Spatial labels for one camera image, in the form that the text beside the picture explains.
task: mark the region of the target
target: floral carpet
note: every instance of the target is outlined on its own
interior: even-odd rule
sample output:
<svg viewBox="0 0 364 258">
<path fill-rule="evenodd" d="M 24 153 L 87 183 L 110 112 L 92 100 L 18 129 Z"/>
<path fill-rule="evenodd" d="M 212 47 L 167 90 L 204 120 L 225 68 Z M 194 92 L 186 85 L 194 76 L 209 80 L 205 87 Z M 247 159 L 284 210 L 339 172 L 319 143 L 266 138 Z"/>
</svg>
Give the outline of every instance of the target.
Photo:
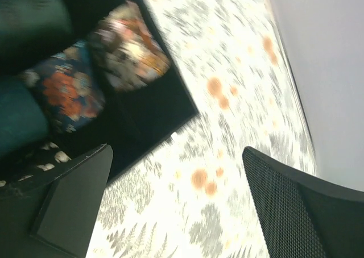
<svg viewBox="0 0 364 258">
<path fill-rule="evenodd" d="M 201 114 L 106 189 L 87 257 L 269 257 L 243 149 L 315 161 L 267 1 L 146 2 Z"/>
</svg>

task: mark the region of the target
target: orange dot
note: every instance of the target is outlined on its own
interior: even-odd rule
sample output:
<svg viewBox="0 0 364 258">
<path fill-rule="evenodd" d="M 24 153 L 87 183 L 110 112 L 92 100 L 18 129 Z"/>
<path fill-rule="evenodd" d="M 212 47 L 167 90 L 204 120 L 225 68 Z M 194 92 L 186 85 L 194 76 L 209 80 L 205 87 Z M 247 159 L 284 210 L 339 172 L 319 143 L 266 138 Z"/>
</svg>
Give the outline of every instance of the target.
<svg viewBox="0 0 364 258">
<path fill-rule="evenodd" d="M 252 55 L 254 53 L 253 47 L 252 46 L 248 46 L 248 53 L 250 55 Z"/>
<path fill-rule="evenodd" d="M 231 244 L 231 241 L 230 240 L 226 241 L 225 248 L 229 248 L 230 247 L 230 244 Z"/>
<path fill-rule="evenodd" d="M 207 180 L 207 172 L 203 169 L 196 170 L 191 176 L 191 183 L 196 189 L 201 189 Z"/>
<path fill-rule="evenodd" d="M 221 81 L 217 77 L 212 77 L 207 83 L 207 90 L 213 97 L 221 95 Z"/>
<path fill-rule="evenodd" d="M 274 99 L 271 97 L 269 98 L 269 104 L 272 106 L 274 104 Z"/>
<path fill-rule="evenodd" d="M 225 110 L 229 108 L 229 100 L 223 95 L 218 100 L 218 105 L 221 109 Z"/>
<path fill-rule="evenodd" d="M 277 128 L 278 128 L 278 122 L 277 122 L 276 120 L 274 120 L 274 121 L 273 121 L 273 127 L 274 127 L 275 129 L 277 129 Z"/>
<path fill-rule="evenodd" d="M 219 149 L 219 150 L 217 151 L 217 158 L 218 158 L 218 159 L 221 159 L 223 155 L 224 155 L 223 150 L 222 150 L 222 149 Z"/>
<path fill-rule="evenodd" d="M 224 169 L 222 169 L 221 167 L 216 170 L 217 177 L 222 177 L 223 174 L 224 174 Z"/>
<path fill-rule="evenodd" d="M 217 191 L 217 186 L 215 182 L 209 182 L 205 185 L 205 192 L 207 195 L 209 195 L 210 197 L 212 197 L 213 195 L 216 194 Z"/>
<path fill-rule="evenodd" d="M 274 52 L 271 52 L 271 53 L 269 54 L 269 58 L 270 58 L 271 63 L 272 63 L 273 65 L 277 65 L 277 64 L 278 64 L 278 58 L 277 58 L 277 55 L 276 55 Z"/>
<path fill-rule="evenodd" d="M 230 88 L 230 92 L 231 92 L 231 94 L 232 94 L 233 96 L 238 95 L 238 89 L 237 89 L 237 87 L 236 87 L 236 86 L 232 86 L 232 87 Z"/>
<path fill-rule="evenodd" d="M 273 43 L 270 37 L 263 37 L 263 48 L 266 52 L 270 52 L 273 49 Z"/>
</svg>

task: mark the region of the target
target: fern leaf pattern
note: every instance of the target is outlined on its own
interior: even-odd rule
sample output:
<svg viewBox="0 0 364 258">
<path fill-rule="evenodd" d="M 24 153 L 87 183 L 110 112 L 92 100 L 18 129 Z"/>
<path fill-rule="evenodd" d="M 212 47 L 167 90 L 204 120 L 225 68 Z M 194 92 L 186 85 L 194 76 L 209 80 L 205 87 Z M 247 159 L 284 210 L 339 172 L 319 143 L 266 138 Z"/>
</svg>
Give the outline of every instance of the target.
<svg viewBox="0 0 364 258">
<path fill-rule="evenodd" d="M 166 234 L 166 237 L 164 238 L 164 242 L 163 242 L 162 246 L 157 251 L 157 253 L 154 255 L 154 258 L 162 258 L 164 251 L 166 251 L 166 246 L 167 246 L 167 234 Z"/>
<path fill-rule="evenodd" d="M 270 4 L 145 3 L 199 114 L 105 189 L 87 258 L 268 258 L 243 149 L 316 174 Z"/>
</svg>

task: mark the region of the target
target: patterned rug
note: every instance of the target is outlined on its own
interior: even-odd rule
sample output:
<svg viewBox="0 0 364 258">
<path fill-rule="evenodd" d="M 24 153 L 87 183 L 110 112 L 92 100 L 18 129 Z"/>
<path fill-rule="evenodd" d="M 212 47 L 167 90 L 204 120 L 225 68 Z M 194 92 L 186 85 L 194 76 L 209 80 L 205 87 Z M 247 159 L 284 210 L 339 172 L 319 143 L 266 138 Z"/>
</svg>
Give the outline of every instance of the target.
<svg viewBox="0 0 364 258">
<path fill-rule="evenodd" d="M 266 258 L 244 147 L 315 174 L 266 0 L 146 2 L 201 115 L 106 189 L 87 257 Z"/>
</svg>

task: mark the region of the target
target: sofa cushion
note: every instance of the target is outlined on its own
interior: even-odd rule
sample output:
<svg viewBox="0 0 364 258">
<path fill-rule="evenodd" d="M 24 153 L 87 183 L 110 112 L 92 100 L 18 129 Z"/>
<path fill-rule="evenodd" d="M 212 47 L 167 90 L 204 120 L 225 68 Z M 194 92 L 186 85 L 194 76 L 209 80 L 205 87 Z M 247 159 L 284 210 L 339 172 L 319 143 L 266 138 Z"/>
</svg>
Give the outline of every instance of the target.
<svg viewBox="0 0 364 258">
<path fill-rule="evenodd" d="M 84 41 L 20 74 L 57 132 L 73 132 L 94 119 L 105 98 Z"/>
<path fill-rule="evenodd" d="M 146 27 L 139 7 L 127 1 L 89 36 L 94 59 L 117 91 L 147 86 L 169 68 L 169 59 Z"/>
<path fill-rule="evenodd" d="M 47 120 L 23 83 L 0 78 L 0 158 L 47 134 Z"/>
</svg>

